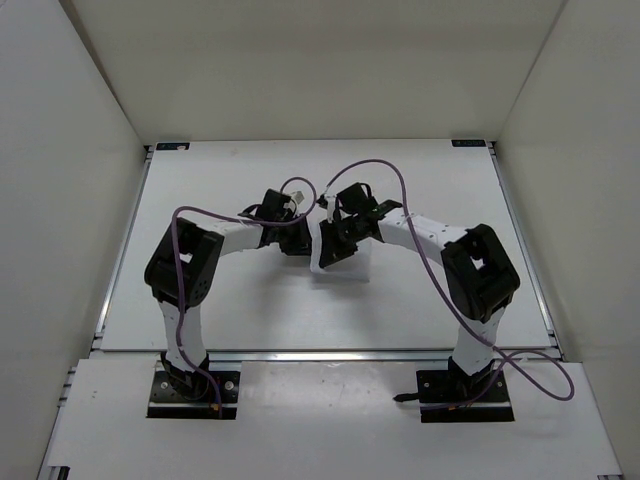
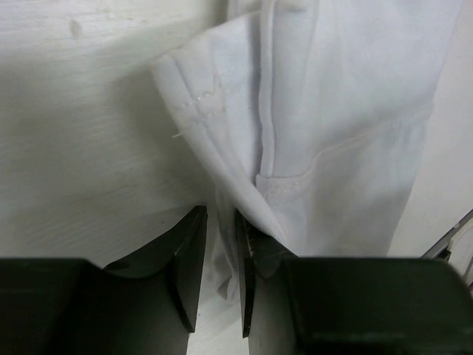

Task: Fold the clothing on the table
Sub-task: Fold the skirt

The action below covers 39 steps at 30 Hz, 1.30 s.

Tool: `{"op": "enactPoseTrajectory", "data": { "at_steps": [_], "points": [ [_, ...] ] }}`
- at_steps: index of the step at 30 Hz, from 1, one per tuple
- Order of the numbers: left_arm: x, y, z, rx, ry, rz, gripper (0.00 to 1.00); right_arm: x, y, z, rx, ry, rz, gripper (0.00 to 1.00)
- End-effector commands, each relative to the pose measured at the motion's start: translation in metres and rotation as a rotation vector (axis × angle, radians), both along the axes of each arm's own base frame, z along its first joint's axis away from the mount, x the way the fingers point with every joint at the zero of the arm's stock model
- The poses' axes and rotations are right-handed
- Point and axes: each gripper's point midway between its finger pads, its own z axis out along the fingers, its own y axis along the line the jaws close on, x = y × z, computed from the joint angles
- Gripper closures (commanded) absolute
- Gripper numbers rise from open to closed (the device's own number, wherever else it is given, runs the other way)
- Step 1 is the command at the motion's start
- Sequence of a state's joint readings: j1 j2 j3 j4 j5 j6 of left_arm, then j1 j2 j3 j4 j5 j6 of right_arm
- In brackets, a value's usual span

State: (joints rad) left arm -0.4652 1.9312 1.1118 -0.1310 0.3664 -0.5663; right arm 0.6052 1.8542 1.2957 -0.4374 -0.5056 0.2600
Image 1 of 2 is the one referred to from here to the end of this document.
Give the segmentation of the white skirt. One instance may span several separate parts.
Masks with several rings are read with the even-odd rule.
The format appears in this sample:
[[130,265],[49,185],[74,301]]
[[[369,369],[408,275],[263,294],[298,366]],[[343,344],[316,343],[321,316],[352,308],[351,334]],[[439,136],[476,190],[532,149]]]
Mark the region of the white skirt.
[[368,282],[370,280],[372,254],[372,241],[370,239],[361,242],[353,256],[328,267],[321,267],[319,262],[323,242],[320,225],[312,223],[309,231],[311,235],[310,271],[315,277],[326,281]]

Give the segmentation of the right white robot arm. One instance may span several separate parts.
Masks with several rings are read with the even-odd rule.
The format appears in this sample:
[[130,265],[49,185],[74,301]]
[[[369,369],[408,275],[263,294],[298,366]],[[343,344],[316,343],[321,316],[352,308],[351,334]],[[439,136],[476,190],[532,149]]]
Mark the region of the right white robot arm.
[[449,391],[471,400],[484,388],[506,307],[521,281],[495,231],[445,225],[409,212],[396,200],[378,202],[370,187],[355,183],[323,195],[326,216],[311,226],[311,269],[319,274],[366,278],[370,242],[403,247],[444,270],[446,304],[462,320],[449,360]]

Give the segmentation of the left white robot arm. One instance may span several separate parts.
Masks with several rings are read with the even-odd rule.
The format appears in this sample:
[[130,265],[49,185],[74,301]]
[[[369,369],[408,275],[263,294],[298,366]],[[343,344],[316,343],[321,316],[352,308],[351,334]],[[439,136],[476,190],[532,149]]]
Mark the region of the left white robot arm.
[[237,218],[214,216],[201,227],[176,214],[151,256],[144,281],[164,317],[167,340],[162,365],[174,387],[188,398],[208,389],[209,361],[204,347],[200,305],[209,294],[221,257],[277,244],[290,256],[311,253],[300,191],[269,189],[261,203]]

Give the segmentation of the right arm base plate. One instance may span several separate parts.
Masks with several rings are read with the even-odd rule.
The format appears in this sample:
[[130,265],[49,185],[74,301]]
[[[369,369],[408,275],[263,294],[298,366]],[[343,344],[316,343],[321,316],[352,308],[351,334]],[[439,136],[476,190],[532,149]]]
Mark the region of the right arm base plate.
[[504,373],[493,360],[471,376],[449,359],[446,369],[416,372],[417,391],[393,397],[419,403],[422,423],[508,423],[515,420]]

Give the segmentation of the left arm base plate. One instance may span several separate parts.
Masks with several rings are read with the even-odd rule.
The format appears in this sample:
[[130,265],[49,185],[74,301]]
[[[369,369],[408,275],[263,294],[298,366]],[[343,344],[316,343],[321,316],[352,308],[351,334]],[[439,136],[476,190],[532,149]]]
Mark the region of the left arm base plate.
[[150,388],[146,417],[150,419],[235,420],[240,393],[239,370],[211,372],[221,396],[222,408],[207,379],[189,392],[157,365]]

